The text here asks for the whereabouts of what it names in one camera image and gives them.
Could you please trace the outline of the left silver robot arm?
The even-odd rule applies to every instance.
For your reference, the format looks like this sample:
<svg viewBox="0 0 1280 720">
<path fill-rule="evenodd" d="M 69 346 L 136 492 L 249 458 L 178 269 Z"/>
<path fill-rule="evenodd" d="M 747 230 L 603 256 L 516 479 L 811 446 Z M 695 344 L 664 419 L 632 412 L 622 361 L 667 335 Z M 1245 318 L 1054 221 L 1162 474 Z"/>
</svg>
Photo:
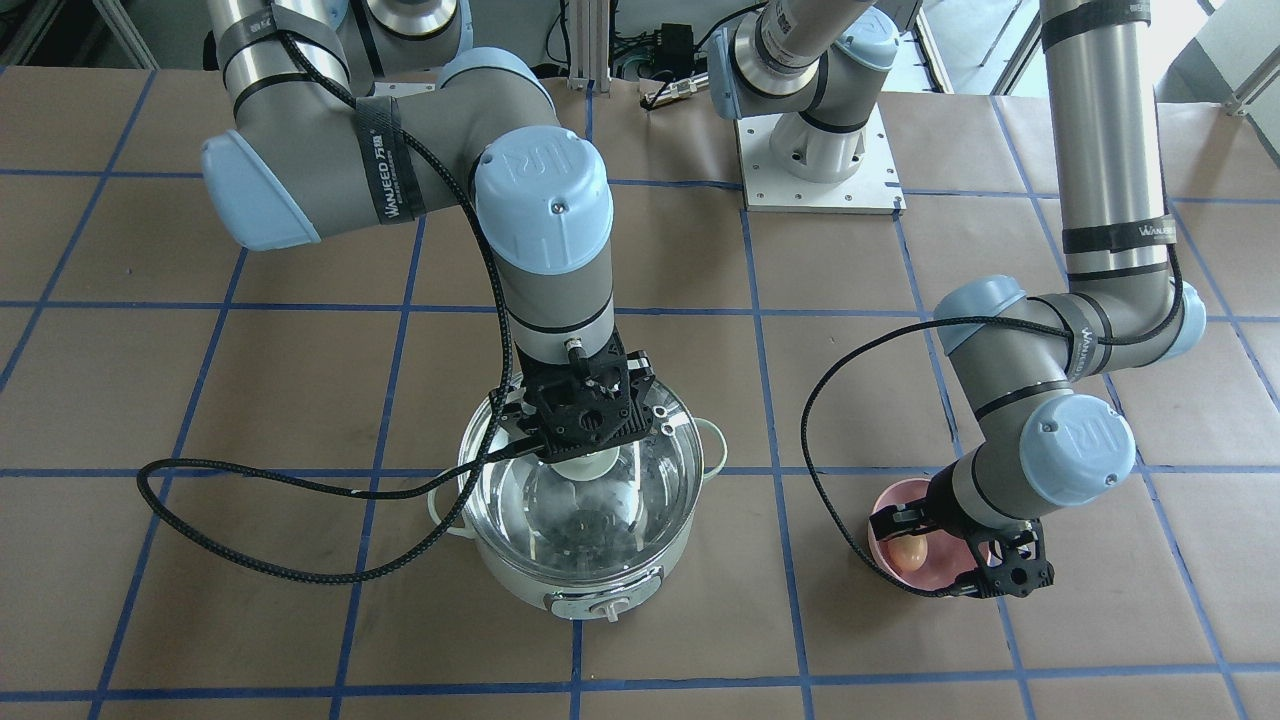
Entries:
<svg viewBox="0 0 1280 720">
<path fill-rule="evenodd" d="M 1039 5 L 1068 291 L 1032 296 L 1010 275 L 987 275 L 945 296 L 929 322 L 858 348 L 936 331 L 984 436 L 936 473 L 923 497 L 869 518 L 874 541 L 938 530 L 959 538 L 973 566 L 947 585 L 910 585 L 841 528 L 852 552 L 901 591 L 991 598 L 1051 585 L 1043 516 L 1105 495 L 1137 459 L 1126 419 L 1074 384 L 1178 357 L 1204 333 L 1204 305 L 1178 261 L 1155 83 L 1140 64 L 1151 8 Z"/>
</svg>

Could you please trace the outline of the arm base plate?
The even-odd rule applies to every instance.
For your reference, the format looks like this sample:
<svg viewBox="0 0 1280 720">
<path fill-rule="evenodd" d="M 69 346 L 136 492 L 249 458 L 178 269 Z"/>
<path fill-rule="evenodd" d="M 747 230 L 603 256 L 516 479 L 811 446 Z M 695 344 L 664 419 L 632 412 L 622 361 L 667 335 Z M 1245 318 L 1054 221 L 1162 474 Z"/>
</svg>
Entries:
<svg viewBox="0 0 1280 720">
<path fill-rule="evenodd" d="M 797 113 L 735 122 L 749 211 L 892 214 L 906 204 L 881 109 L 837 135 Z"/>
</svg>

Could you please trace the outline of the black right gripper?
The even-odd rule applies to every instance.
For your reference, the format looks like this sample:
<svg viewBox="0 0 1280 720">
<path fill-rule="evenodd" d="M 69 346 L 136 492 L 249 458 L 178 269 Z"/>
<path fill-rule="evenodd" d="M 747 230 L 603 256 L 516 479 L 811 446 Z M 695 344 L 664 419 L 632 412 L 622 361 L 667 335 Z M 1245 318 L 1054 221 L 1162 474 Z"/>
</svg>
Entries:
<svg viewBox="0 0 1280 720">
<path fill-rule="evenodd" d="M 544 462 L 563 462 L 649 436 L 655 415 L 646 401 L 655 375 L 644 351 L 625 352 L 617 334 L 594 355 L 570 350 L 549 364 L 516 351 L 524 396 L 506 405 L 507 423 L 538 439 Z"/>
</svg>

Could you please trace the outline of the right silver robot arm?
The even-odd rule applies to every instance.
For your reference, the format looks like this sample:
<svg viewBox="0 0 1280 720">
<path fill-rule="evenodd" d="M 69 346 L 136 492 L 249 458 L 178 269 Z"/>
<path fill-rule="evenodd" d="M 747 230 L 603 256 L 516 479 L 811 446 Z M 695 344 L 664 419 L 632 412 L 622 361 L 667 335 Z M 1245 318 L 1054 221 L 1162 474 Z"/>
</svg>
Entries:
<svg viewBox="0 0 1280 720">
<path fill-rule="evenodd" d="M 654 375 L 614 322 L 605 164 L 462 1 L 210 1 L 236 126 L 205 142 L 219 217 L 253 251 L 460 208 L 495 282 L 538 455 L 640 441 Z"/>
</svg>

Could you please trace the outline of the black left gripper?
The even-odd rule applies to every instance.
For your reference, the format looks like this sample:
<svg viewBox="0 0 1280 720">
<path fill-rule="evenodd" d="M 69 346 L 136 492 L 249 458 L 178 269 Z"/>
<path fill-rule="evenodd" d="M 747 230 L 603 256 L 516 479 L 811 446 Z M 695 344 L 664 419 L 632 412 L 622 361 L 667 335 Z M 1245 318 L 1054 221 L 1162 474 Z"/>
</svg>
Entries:
<svg viewBox="0 0 1280 720">
<path fill-rule="evenodd" d="M 1055 582 L 1038 521 L 1015 530 L 964 527 L 952 536 L 927 512 L 923 500 L 914 500 L 873 512 L 869 533 L 878 569 L 922 597 L 1027 597 Z M 890 546 L 901 539 L 923 542 L 925 555 L 918 568 L 891 559 Z"/>
</svg>

